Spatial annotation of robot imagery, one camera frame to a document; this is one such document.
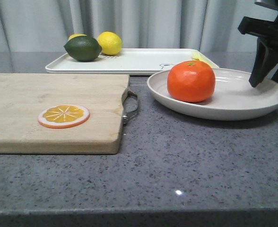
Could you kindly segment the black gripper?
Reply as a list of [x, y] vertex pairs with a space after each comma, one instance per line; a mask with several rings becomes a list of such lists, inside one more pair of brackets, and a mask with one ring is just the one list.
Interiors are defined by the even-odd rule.
[[[278, 0], [256, 0], [254, 3], [278, 11]], [[278, 15], [274, 21], [243, 17], [238, 30], [243, 35], [259, 37], [255, 63], [249, 78], [250, 85], [256, 87], [278, 64]], [[278, 69], [271, 80], [278, 83]]]

